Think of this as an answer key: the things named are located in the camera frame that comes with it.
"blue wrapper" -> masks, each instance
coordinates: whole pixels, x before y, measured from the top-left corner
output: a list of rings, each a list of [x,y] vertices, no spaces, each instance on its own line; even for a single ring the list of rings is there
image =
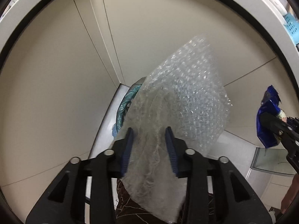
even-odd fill
[[[278,145],[278,142],[271,131],[261,126],[260,115],[262,113],[268,112],[274,116],[277,116],[281,111],[281,109],[278,106],[280,102],[281,101],[278,92],[272,85],[269,86],[267,88],[267,91],[265,91],[264,97],[261,102],[261,107],[259,108],[257,114],[257,135],[261,143],[265,146],[265,148],[276,146]]]

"light blue plastic basket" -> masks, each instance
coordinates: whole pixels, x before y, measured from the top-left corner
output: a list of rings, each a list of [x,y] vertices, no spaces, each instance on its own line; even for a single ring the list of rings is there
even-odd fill
[[[297,20],[292,16],[292,14],[288,13],[284,16],[286,20],[286,29],[291,36],[295,45],[299,44],[299,23]]]

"bolt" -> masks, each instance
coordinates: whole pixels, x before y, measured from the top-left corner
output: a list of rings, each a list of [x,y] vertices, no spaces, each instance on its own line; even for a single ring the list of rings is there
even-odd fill
[[[73,157],[70,162],[71,164],[77,164],[79,161],[80,161],[79,157]]]
[[[110,155],[113,155],[113,154],[114,154],[114,151],[113,151],[112,149],[107,149],[107,150],[104,152],[104,154],[105,154],[106,156],[110,156]]]
[[[220,157],[219,161],[221,161],[222,163],[228,163],[229,162],[228,158],[225,157],[225,156]]]
[[[186,153],[187,155],[194,155],[194,154],[195,154],[195,151],[194,151],[193,149],[191,149],[191,148],[188,148],[188,149],[185,151],[185,153]]]

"bubble wrap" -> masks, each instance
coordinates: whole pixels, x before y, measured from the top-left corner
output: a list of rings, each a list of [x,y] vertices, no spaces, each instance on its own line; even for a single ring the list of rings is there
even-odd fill
[[[194,37],[145,80],[130,106],[118,139],[128,127],[134,143],[122,179],[132,200],[154,216],[175,222],[187,179],[171,170],[165,128],[206,156],[228,121],[228,99],[205,39]]]

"dark brown fabric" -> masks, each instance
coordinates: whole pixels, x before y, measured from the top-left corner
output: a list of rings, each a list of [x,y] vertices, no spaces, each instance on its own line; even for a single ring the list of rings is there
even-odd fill
[[[141,208],[135,201],[133,201],[126,191],[124,184],[119,179],[117,180],[117,194],[118,205],[115,210],[117,224],[166,224],[157,217],[150,214],[145,209]],[[183,217],[183,209],[180,210],[177,223],[180,224]],[[214,208],[213,195],[209,194],[209,224],[213,222]]]

